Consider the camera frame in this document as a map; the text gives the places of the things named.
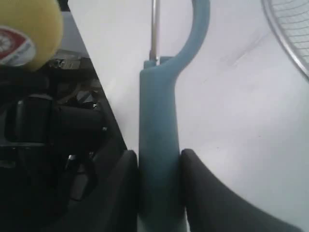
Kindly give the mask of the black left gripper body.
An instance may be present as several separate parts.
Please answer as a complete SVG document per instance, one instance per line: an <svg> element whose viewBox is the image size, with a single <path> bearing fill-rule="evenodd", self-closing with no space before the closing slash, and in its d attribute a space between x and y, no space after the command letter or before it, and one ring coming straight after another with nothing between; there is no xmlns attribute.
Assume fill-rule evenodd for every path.
<svg viewBox="0 0 309 232"><path fill-rule="evenodd" d="M0 69L0 229L42 232L86 199L126 144L90 58Z"/></svg>

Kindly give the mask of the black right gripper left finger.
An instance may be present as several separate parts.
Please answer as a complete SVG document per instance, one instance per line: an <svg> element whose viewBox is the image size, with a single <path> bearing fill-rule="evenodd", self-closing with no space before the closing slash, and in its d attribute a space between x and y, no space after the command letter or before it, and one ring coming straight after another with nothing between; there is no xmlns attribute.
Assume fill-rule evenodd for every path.
<svg viewBox="0 0 309 232"><path fill-rule="evenodd" d="M55 225L57 232L135 232L139 170L134 151L127 150L111 175Z"/></svg>

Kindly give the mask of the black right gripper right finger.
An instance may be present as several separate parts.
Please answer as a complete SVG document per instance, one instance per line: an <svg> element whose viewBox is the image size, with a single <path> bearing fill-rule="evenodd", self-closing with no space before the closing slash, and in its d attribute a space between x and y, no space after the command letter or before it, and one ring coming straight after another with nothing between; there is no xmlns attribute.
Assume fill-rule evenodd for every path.
<svg viewBox="0 0 309 232"><path fill-rule="evenodd" d="M299 232L224 185L191 149L180 157L184 201L192 232Z"/></svg>

